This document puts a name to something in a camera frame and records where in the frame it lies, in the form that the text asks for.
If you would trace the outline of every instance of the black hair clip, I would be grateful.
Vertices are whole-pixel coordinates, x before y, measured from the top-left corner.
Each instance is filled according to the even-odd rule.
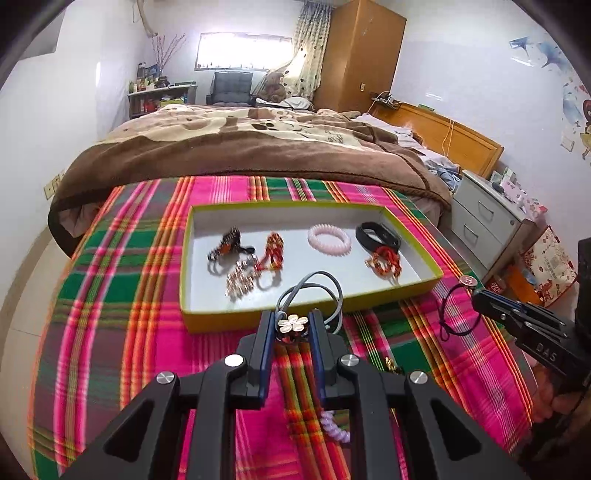
[[[243,247],[240,244],[240,230],[233,227],[228,233],[225,233],[222,237],[222,241],[219,246],[214,250],[210,251],[207,255],[207,259],[210,262],[215,262],[218,258],[228,255],[230,253],[241,253],[253,255],[255,252],[254,247]]]

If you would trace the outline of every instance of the wooden wardrobe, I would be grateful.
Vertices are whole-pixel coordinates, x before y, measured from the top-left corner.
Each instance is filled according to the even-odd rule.
[[[314,106],[366,112],[372,93],[392,86],[405,24],[406,18],[371,0],[335,9]]]

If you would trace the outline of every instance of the drawer handle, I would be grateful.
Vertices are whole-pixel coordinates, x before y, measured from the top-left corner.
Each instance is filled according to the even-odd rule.
[[[486,205],[484,205],[484,203],[482,203],[480,200],[478,200],[478,205],[482,206],[488,213],[491,214],[490,221],[492,222],[492,218],[495,216],[495,212],[493,212],[490,208],[488,208]]]
[[[468,230],[472,235],[474,235],[474,237],[475,237],[474,245],[476,245],[476,243],[478,241],[478,235],[475,234],[474,231],[472,231],[470,229],[470,227],[468,227],[465,223],[464,223],[464,230]]]

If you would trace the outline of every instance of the brown blanket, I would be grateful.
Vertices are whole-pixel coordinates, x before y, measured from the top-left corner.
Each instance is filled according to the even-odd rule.
[[[48,222],[71,254],[79,239],[64,229],[60,213],[62,223],[66,217],[76,223],[119,185],[232,174],[379,185],[437,200],[446,209],[451,201],[443,181],[400,147],[396,135],[336,112],[168,105],[82,152],[57,189]]]

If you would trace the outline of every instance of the drawer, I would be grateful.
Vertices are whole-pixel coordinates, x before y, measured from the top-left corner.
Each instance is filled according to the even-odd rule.
[[[490,268],[503,250],[503,245],[459,202],[452,202],[452,232]]]
[[[462,179],[454,200],[468,210],[503,245],[519,228],[519,220],[469,178]]]

